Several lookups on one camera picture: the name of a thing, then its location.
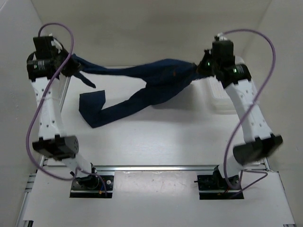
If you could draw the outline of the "dark blue denim trousers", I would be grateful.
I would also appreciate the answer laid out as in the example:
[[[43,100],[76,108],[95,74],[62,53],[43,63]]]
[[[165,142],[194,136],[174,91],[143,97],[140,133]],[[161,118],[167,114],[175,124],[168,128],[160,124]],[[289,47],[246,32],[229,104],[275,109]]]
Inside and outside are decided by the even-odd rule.
[[[75,77],[89,87],[95,84],[84,74],[126,76],[141,79],[145,87],[135,92],[127,100],[104,108],[106,93],[104,90],[83,93],[79,97],[79,112],[91,128],[97,128],[114,121],[133,115],[148,106],[159,105],[178,95],[194,80],[207,78],[207,74],[200,74],[195,63],[163,59],[152,63],[137,65],[129,68],[109,69],[91,63],[75,54],[72,59],[82,65]]]

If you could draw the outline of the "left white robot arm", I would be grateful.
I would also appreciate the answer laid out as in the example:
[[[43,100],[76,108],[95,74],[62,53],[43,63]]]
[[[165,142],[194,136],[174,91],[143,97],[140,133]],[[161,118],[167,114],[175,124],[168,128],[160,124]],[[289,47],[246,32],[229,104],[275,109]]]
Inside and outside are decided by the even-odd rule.
[[[95,189],[99,177],[93,174],[93,165],[79,153],[77,137],[67,135],[61,116],[67,83],[82,66],[52,35],[34,37],[33,42],[36,50],[27,59],[28,78],[37,103],[34,118],[39,120],[33,149],[48,159],[63,162],[73,179]]]

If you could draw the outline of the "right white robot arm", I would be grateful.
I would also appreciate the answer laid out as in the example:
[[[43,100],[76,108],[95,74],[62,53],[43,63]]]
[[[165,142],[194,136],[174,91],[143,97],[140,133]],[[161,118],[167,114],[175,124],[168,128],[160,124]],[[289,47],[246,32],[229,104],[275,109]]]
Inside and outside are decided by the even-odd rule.
[[[247,165],[271,156],[282,145],[282,136],[275,135],[268,126],[256,101],[258,91],[250,71],[244,63],[236,63],[231,40],[213,41],[212,48],[205,50],[197,72],[220,81],[240,120],[230,139],[242,129],[244,143],[233,147],[232,156],[224,157],[213,176],[216,188],[238,189],[232,182],[234,177]]]

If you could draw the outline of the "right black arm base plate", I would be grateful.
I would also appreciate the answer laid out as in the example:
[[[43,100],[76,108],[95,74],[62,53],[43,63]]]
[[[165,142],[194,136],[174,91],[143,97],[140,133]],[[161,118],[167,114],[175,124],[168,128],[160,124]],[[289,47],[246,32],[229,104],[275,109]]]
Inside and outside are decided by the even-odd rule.
[[[243,200],[242,188],[231,189],[225,180],[216,182],[213,175],[197,175],[194,183],[198,186],[200,200]]]

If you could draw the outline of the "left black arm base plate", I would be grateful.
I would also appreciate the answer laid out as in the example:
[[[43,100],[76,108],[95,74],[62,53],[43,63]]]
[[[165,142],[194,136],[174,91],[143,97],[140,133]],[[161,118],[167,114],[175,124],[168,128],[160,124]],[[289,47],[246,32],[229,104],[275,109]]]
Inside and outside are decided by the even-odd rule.
[[[100,174],[95,167],[93,174],[77,177],[71,183],[70,198],[111,199],[114,188],[114,174]]]

